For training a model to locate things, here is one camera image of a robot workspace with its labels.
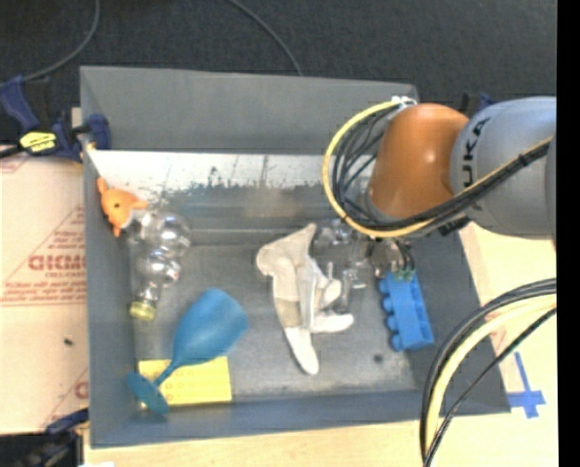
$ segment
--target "blue lego block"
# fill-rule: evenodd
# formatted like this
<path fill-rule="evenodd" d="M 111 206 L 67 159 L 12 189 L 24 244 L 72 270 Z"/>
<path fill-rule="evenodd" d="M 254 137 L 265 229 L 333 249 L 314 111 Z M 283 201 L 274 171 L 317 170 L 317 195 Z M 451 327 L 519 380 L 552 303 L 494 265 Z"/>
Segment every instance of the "blue lego block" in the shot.
<path fill-rule="evenodd" d="M 398 280 L 389 272 L 379 282 L 379 290 L 383 294 L 382 308 L 389 314 L 385 324 L 392 332 L 391 344 L 396 351 L 420 349 L 435 342 L 415 274 L 411 280 Z"/>

